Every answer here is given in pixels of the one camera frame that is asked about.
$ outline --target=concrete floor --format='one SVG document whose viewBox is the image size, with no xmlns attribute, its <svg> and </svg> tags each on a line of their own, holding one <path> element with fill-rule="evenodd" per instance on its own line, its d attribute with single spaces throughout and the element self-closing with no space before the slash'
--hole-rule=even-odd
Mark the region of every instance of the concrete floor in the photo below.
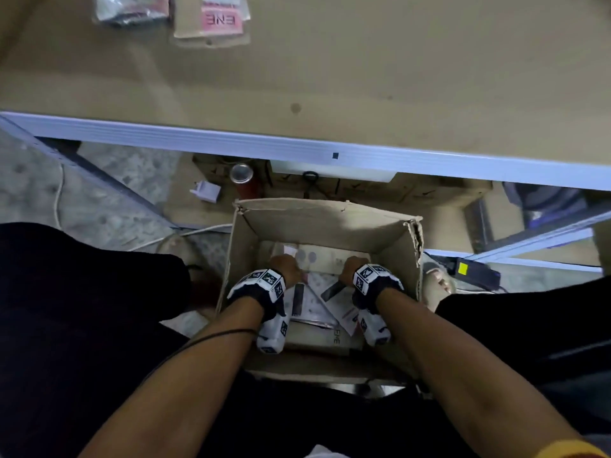
<svg viewBox="0 0 611 458">
<path fill-rule="evenodd" d="M 158 205 L 167 196 L 180 155 L 174 151 L 95 143 L 84 143 L 80 154 Z M 56 161 L 0 134 L 0 222 L 54 225 L 53 200 L 59 179 Z M 113 250 L 126 250 L 171 232 L 146 212 L 83 180 L 71 169 L 66 169 L 60 217 L 72 237 Z M 228 235 L 206 233 L 198 235 L 196 242 L 211 265 L 221 272 Z M 494 268 L 502 273 L 502 284 L 510 292 L 545 291 L 599 277 L 591 272 L 538 267 L 496 264 Z"/>
</svg>

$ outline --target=metal can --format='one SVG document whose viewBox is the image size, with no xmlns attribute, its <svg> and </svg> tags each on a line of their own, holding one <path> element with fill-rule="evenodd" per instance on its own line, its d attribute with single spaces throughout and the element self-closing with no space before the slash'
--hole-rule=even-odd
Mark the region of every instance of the metal can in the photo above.
<svg viewBox="0 0 611 458">
<path fill-rule="evenodd" d="M 255 171 L 247 163 L 239 163 L 231 168 L 229 178 L 235 184 L 240 199 L 259 199 L 261 197 L 261 183 Z"/>
</svg>

